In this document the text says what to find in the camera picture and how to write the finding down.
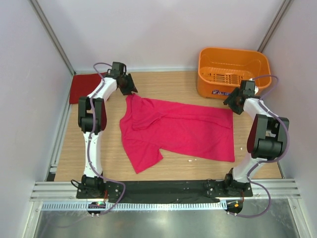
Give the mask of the pink t shirt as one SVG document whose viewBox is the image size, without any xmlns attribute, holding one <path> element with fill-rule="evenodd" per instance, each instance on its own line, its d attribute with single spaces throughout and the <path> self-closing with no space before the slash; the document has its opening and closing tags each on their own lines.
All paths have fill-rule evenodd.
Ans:
<svg viewBox="0 0 317 238">
<path fill-rule="evenodd" d="M 124 151 L 135 173 L 163 159 L 160 150 L 209 160 L 235 161 L 233 113 L 136 94 L 126 97 L 119 123 Z"/>
</svg>

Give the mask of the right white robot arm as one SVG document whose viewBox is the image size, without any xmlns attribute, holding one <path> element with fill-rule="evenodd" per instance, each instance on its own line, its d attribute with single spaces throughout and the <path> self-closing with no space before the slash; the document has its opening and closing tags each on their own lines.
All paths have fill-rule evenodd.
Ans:
<svg viewBox="0 0 317 238">
<path fill-rule="evenodd" d="M 266 163 L 273 163 L 285 155 L 289 146 L 289 119 L 273 113 L 256 95 L 255 82 L 241 81 L 223 102 L 236 113 L 248 113 L 253 124 L 247 139 L 244 160 L 225 176 L 223 190 L 228 196 L 247 194 L 251 178 Z"/>
</svg>

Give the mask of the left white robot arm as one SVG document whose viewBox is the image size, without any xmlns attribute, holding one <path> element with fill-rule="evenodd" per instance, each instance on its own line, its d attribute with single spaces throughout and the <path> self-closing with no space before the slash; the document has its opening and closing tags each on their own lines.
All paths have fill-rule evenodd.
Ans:
<svg viewBox="0 0 317 238">
<path fill-rule="evenodd" d="M 107 124 L 105 101 L 117 89 L 124 96 L 138 92 L 124 63 L 99 62 L 93 68 L 101 81 L 78 101 L 78 126 L 85 141 L 85 168 L 77 186 L 77 198 L 100 198 L 106 193 L 101 165 L 101 140 Z"/>
</svg>

